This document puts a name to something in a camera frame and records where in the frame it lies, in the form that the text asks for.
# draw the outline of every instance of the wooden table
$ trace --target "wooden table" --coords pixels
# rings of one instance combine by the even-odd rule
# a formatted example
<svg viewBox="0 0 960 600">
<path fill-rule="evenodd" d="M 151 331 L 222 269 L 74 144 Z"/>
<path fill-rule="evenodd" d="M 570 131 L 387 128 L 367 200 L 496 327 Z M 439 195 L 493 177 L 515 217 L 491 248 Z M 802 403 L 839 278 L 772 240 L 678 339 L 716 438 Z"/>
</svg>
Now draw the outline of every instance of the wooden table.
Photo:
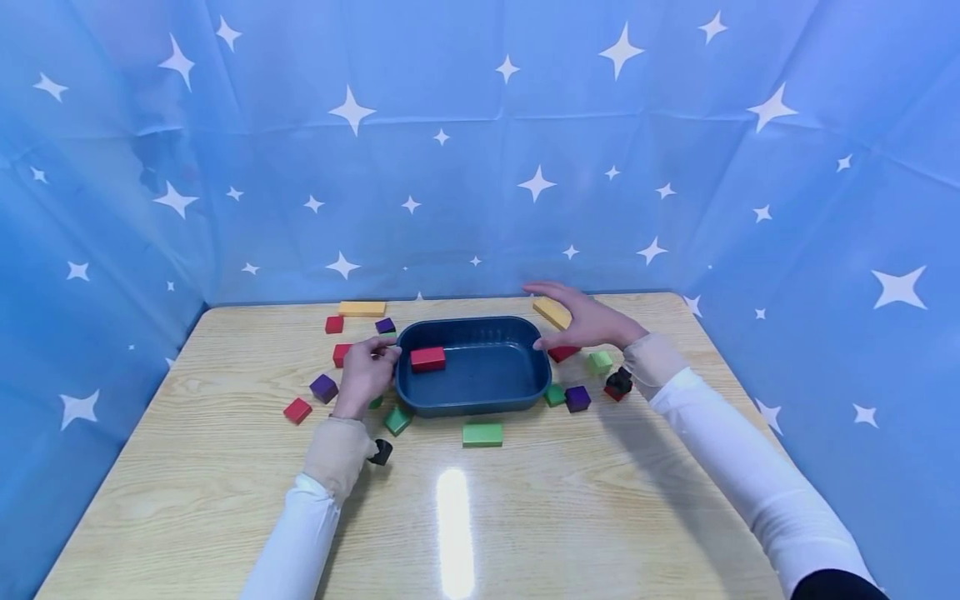
<svg viewBox="0 0 960 600">
<path fill-rule="evenodd" d="M 600 300 L 667 334 L 771 441 L 730 370 L 679 298 Z M 313 425 L 281 414 L 333 369 L 333 345 L 373 333 L 330 304 L 218 308 L 190 336 L 38 598 L 236 598 L 300 470 Z M 426 319 L 518 315 L 550 325 L 529 298 L 391 302 L 399 328 Z M 616 364 L 620 356 L 612 353 Z M 502 448 L 461 448 L 462 419 L 414 422 L 365 468 L 318 597 L 778 598 L 759 546 L 668 427 L 633 392 L 619 404 L 586 354 L 555 380 L 588 386 L 570 415 L 539 403 L 502 420 Z"/>
</svg>

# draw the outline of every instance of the yellow rectangular block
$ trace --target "yellow rectangular block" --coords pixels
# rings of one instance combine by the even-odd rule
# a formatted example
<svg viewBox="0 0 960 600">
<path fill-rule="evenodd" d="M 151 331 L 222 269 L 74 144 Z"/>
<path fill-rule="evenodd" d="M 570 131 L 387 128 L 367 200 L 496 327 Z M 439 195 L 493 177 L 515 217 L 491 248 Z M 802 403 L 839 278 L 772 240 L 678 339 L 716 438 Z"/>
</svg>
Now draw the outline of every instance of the yellow rectangular block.
<svg viewBox="0 0 960 600">
<path fill-rule="evenodd" d="M 345 317 L 382 317 L 387 314 L 387 302 L 340 302 L 337 312 Z"/>
<path fill-rule="evenodd" d="M 570 321 L 572 320 L 570 313 L 566 312 L 564 306 L 556 300 L 541 296 L 534 300 L 534 310 L 558 329 L 570 327 Z"/>
</svg>

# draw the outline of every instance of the green block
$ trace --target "green block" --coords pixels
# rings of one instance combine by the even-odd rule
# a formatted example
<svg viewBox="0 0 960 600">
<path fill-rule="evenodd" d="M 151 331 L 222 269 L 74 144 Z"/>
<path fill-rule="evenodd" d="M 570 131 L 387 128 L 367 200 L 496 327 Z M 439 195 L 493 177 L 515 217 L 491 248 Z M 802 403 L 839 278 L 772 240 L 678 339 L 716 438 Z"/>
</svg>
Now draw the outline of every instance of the green block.
<svg viewBox="0 0 960 600">
<path fill-rule="evenodd" d="M 593 352 L 587 358 L 587 362 L 590 367 L 590 372 L 594 375 L 606 375 L 613 367 L 613 360 L 605 351 Z"/>
<path fill-rule="evenodd" d="M 464 448 L 500 447 L 503 445 L 503 425 L 500 423 L 464 424 Z"/>
<path fill-rule="evenodd" d="M 403 409 L 399 406 L 395 406 L 394 410 L 390 411 L 387 418 L 383 420 L 383 424 L 386 425 L 387 429 L 390 429 L 390 433 L 396 437 L 403 433 L 403 430 L 407 428 L 407 425 L 409 425 L 413 419 L 412 416 L 403 412 Z"/>
<path fill-rule="evenodd" d="M 550 408 L 553 408 L 558 404 L 563 404 L 566 402 L 564 388 L 560 387 L 556 383 L 550 384 L 550 387 L 546 389 L 546 394 L 543 395 L 543 399 L 546 400 L 546 405 Z"/>
</svg>

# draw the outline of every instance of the purple block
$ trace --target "purple block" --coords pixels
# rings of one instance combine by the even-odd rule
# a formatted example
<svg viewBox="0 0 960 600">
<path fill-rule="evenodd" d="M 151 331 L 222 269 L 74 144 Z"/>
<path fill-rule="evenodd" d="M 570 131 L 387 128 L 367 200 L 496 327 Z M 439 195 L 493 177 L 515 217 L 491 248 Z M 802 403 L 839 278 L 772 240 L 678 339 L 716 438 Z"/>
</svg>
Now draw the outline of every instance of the purple block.
<svg viewBox="0 0 960 600">
<path fill-rule="evenodd" d="M 394 325 L 394 320 L 390 317 L 387 317 L 383 321 L 376 322 L 377 333 L 390 333 L 391 331 L 396 331 L 396 325 Z"/>
<path fill-rule="evenodd" d="M 317 377 L 317 380 L 310 384 L 310 391 L 323 404 L 327 404 L 339 392 L 336 382 L 325 374 Z"/>
<path fill-rule="evenodd" d="M 582 385 L 568 388 L 564 392 L 564 396 L 566 396 L 566 409 L 571 413 L 579 413 L 590 407 L 590 394 L 587 393 L 587 388 Z"/>
</svg>

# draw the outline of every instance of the blue curtain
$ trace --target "blue curtain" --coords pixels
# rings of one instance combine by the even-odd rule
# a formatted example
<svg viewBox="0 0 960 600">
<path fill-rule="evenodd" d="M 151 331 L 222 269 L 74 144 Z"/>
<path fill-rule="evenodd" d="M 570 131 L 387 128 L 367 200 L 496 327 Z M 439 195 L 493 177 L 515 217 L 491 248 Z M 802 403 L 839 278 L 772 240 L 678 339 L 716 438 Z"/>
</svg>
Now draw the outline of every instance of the blue curtain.
<svg viewBox="0 0 960 600">
<path fill-rule="evenodd" d="M 960 534 L 960 5 L 0 6 L 0 596 L 207 305 L 673 290 L 895 598 Z"/>
</svg>

